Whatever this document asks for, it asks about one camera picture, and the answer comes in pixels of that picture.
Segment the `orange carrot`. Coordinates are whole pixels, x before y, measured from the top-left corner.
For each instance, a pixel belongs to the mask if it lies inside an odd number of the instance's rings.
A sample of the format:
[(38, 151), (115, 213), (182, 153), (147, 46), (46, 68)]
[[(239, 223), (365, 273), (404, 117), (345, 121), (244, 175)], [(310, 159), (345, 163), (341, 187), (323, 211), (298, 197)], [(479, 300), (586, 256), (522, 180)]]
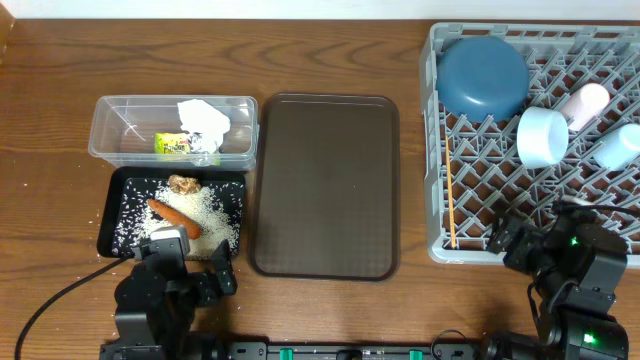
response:
[(152, 211), (171, 225), (184, 226), (190, 240), (196, 240), (202, 235), (202, 228), (195, 221), (174, 208), (155, 199), (148, 199), (147, 204)]

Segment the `wooden chopstick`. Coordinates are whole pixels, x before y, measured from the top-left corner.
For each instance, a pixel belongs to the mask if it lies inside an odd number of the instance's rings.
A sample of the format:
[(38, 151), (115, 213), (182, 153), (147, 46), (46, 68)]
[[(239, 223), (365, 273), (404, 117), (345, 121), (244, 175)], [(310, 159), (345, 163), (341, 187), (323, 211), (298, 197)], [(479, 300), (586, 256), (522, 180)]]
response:
[(449, 137), (447, 136), (445, 136), (445, 160), (446, 160), (445, 165), (446, 165), (446, 175), (447, 175), (447, 196), (448, 196), (447, 200), (448, 200), (450, 242), (451, 242), (451, 248), (455, 250), (458, 247), (458, 242), (456, 238), (450, 146), (449, 146)]

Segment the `brown walnut cookie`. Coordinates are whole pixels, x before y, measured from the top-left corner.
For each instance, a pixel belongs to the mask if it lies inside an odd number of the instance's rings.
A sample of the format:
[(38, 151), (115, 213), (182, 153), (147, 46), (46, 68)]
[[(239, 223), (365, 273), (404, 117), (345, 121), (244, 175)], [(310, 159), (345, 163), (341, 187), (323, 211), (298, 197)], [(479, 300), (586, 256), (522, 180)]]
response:
[(168, 184), (172, 192), (181, 195), (195, 194), (201, 190), (201, 185), (196, 178), (184, 177), (177, 174), (169, 177)]

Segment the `light blue bowl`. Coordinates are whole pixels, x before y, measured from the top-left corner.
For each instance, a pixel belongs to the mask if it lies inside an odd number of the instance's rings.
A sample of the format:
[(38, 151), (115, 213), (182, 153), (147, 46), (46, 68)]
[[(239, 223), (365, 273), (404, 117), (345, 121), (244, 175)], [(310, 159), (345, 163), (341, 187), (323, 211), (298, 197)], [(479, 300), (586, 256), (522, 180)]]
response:
[(567, 152), (568, 142), (568, 125), (559, 111), (529, 107), (520, 117), (516, 146), (525, 168), (539, 169), (558, 164)]

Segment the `yellow foil snack wrapper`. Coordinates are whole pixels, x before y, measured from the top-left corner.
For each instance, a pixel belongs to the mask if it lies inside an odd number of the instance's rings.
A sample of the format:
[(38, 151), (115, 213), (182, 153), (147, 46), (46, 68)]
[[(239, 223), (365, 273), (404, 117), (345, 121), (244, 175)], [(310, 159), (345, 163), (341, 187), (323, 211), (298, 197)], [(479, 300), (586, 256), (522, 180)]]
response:
[(190, 162), (195, 166), (218, 166), (222, 141), (203, 133), (156, 133), (154, 153), (167, 161)]

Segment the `light blue plastic cup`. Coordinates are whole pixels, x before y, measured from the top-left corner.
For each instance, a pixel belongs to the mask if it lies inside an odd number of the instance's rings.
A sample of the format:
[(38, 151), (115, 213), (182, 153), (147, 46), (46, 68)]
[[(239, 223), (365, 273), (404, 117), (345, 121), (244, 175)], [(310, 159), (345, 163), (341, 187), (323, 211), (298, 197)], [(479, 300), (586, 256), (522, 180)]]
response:
[(596, 163), (610, 171), (623, 170), (639, 155), (638, 124), (626, 124), (600, 139), (601, 146), (594, 153)]

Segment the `white napkin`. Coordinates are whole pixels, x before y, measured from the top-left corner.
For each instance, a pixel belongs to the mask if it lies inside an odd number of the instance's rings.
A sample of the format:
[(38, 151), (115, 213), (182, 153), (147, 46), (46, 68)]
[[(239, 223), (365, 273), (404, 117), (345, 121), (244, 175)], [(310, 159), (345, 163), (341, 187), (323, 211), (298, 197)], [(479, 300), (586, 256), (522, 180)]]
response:
[(231, 129), (230, 118), (204, 100), (178, 103), (178, 114), (192, 153), (215, 153)]

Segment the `pink plastic cup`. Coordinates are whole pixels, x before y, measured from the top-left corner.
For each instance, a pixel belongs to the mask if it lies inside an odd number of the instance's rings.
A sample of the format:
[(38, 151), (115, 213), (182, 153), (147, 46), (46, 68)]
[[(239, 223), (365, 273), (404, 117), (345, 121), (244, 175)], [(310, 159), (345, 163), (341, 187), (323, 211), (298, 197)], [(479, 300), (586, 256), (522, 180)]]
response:
[(597, 83), (587, 83), (573, 93), (560, 108), (566, 118), (568, 129), (578, 132), (597, 117), (609, 104), (607, 89)]

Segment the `dark blue plate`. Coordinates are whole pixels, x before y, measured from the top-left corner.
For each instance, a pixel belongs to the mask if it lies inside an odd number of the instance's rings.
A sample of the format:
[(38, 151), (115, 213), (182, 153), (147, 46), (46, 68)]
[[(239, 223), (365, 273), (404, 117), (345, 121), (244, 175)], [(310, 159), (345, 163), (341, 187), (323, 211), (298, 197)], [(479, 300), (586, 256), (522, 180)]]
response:
[(496, 37), (459, 40), (444, 51), (437, 65), (440, 102), (470, 122), (511, 118), (523, 106), (528, 89), (529, 70), (523, 56)]

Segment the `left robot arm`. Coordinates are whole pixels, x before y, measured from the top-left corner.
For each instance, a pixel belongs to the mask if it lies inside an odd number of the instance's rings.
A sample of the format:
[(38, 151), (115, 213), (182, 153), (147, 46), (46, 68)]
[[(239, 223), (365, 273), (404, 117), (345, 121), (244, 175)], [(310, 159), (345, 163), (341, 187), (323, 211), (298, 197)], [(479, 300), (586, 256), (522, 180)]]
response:
[(213, 271), (189, 272), (178, 238), (134, 249), (138, 263), (115, 290), (119, 338), (100, 347), (101, 359), (202, 359), (229, 357), (211, 334), (190, 330), (195, 310), (214, 306), (237, 291), (228, 241), (210, 258)]

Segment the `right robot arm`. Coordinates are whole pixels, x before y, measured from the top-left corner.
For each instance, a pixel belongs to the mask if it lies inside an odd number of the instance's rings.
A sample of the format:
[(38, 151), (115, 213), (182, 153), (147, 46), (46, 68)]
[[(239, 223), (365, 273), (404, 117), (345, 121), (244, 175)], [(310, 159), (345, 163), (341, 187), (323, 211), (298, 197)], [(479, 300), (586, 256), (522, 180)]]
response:
[(609, 313), (627, 267), (626, 243), (596, 217), (592, 206), (566, 206), (550, 230), (513, 215), (496, 218), (487, 249), (531, 277), (527, 295), (540, 297), (529, 302), (537, 335), (496, 332), (484, 338), (481, 358), (628, 358), (628, 335)]

